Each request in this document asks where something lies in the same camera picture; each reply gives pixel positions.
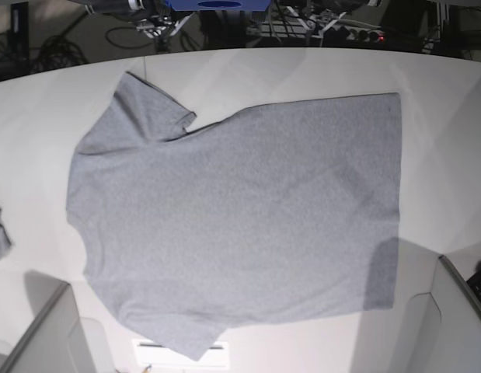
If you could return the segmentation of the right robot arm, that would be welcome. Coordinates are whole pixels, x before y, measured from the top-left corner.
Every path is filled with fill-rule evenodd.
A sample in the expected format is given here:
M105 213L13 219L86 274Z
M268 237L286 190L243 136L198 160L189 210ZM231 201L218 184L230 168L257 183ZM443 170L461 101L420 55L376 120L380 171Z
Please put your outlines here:
M90 14L113 16L127 22L170 16L172 8L165 1L155 0L72 0L83 5Z

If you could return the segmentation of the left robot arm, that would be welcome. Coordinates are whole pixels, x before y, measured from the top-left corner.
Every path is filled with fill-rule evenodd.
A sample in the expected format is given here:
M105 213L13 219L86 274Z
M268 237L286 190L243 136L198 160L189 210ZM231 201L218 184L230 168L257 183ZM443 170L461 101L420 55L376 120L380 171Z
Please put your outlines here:
M302 10L306 14L319 14L322 11L329 11L340 14L342 12L353 12L362 7L379 7L381 0L293 0L282 1L282 5Z

